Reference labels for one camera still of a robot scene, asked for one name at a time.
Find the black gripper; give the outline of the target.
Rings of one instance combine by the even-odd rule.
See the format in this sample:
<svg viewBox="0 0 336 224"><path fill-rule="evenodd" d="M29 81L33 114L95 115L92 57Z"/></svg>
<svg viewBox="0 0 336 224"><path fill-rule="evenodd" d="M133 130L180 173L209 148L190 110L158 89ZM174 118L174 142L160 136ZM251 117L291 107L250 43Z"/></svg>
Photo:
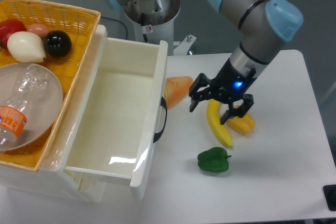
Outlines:
<svg viewBox="0 0 336 224"><path fill-rule="evenodd" d="M224 125L228 119L234 117L242 118L254 105L252 94L246 91L254 83L256 78L256 68L251 66L247 73L241 74L228 59L214 79L209 79L204 73L200 73L189 88L191 104L189 111L193 112L198 104L204 100L215 99L228 105L220 118L220 124ZM242 100L242 104L237 108L234 102Z"/></svg>

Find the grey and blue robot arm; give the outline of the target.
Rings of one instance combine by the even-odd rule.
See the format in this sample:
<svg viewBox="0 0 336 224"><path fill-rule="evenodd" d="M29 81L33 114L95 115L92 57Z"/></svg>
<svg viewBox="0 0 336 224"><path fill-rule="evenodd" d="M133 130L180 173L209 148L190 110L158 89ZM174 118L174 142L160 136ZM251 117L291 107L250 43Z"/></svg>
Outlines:
<svg viewBox="0 0 336 224"><path fill-rule="evenodd" d="M174 20L180 0L104 0L111 9L123 9L132 21L137 41L152 44L164 40L174 50ZM204 100L228 105L221 123L243 117L253 105L248 89L283 45L291 41L303 23L299 9L286 0L207 0L244 34L215 78L199 74L189 89L190 110Z"/></svg>

